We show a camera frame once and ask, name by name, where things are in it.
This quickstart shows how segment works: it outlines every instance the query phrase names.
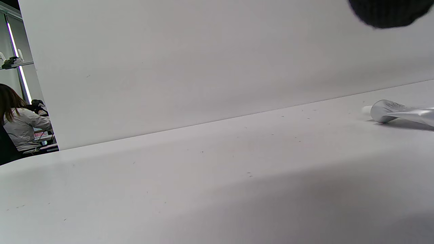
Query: black object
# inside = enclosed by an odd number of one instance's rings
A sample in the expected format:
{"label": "black object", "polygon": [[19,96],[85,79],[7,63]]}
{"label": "black object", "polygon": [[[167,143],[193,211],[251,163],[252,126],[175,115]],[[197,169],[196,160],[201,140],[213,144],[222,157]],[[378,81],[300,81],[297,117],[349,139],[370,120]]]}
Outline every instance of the black object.
{"label": "black object", "polygon": [[6,130],[1,125],[0,128],[0,165],[7,164],[22,158],[22,154],[18,152]]}
{"label": "black object", "polygon": [[39,111],[44,111],[46,114],[42,114],[42,117],[48,117],[48,111],[46,111],[45,109],[43,109],[43,107],[45,107],[44,103],[42,102],[42,100],[37,100],[37,99],[33,99],[32,100],[32,105],[26,105],[25,108],[39,114]]}
{"label": "black object", "polygon": [[359,19],[375,28],[408,26],[424,16],[434,0],[349,0]]}
{"label": "black object", "polygon": [[10,57],[8,60],[4,61],[4,64],[1,66],[2,69],[13,69],[15,67],[11,67],[15,61],[18,59],[18,57]]}

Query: white tube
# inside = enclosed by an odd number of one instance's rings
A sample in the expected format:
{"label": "white tube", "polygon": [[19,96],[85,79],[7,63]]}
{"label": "white tube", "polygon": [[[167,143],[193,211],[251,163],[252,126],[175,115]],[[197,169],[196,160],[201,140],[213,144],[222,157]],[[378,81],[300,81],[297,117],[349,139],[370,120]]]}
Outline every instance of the white tube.
{"label": "white tube", "polygon": [[434,126],[434,107],[414,108],[389,100],[380,100],[370,108],[370,115],[373,120],[379,123],[387,123],[391,120],[401,118],[413,122]]}

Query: tube cap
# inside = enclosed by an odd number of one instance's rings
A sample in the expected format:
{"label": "tube cap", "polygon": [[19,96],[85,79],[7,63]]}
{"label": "tube cap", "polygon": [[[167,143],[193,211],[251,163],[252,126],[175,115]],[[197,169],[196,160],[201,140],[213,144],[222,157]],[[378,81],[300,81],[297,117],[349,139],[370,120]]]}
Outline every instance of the tube cap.
{"label": "tube cap", "polygon": [[362,108],[362,114],[371,116],[371,108],[372,106],[365,106]]}

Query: black chair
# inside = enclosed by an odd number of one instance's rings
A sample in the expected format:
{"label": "black chair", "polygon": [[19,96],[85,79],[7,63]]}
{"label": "black chair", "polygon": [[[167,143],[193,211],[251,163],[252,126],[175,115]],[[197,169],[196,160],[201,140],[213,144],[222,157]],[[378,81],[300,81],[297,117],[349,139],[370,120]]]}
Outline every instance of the black chair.
{"label": "black chair", "polygon": [[22,158],[23,155],[18,152],[3,125],[0,126],[0,165],[7,164]]}

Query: fluorescent light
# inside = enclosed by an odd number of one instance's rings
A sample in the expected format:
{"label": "fluorescent light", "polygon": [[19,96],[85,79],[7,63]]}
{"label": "fluorescent light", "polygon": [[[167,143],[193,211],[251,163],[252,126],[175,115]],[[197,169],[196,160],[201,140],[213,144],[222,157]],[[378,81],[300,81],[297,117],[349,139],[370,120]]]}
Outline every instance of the fluorescent light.
{"label": "fluorescent light", "polygon": [[[9,28],[10,39],[12,40],[12,45],[13,45],[13,50],[15,52],[15,56],[19,57],[18,56],[18,49],[16,49],[15,39],[13,38],[12,29],[10,27],[9,22],[7,23],[7,27]],[[29,100],[28,102],[30,104],[32,102],[32,96],[30,96],[30,91],[29,91],[29,87],[27,85],[26,77],[24,75],[23,67],[19,66],[19,69],[20,69],[21,77],[23,79],[24,89],[26,90],[27,98]]]}
{"label": "fluorescent light", "polygon": [[15,56],[19,57],[18,56],[18,49],[16,49],[15,39],[13,38],[12,29],[11,29],[9,23],[7,23],[7,27],[9,28],[9,34],[10,34],[10,38],[12,39],[12,45],[13,45],[13,50],[15,51]]}

